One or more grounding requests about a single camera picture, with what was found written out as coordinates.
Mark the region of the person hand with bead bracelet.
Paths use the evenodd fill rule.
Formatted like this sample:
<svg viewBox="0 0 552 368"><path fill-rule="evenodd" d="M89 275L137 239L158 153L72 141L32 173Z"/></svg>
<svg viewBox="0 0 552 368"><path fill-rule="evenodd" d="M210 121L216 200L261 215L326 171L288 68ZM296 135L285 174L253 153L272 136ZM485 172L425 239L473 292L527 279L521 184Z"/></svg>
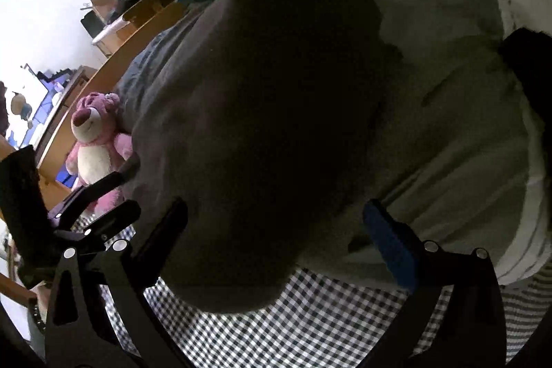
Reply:
<svg viewBox="0 0 552 368"><path fill-rule="evenodd" d="M42 334L46 331L51 287L51 283L41 282L31 289L34 297L29 300L29 312L37 330Z"/></svg>

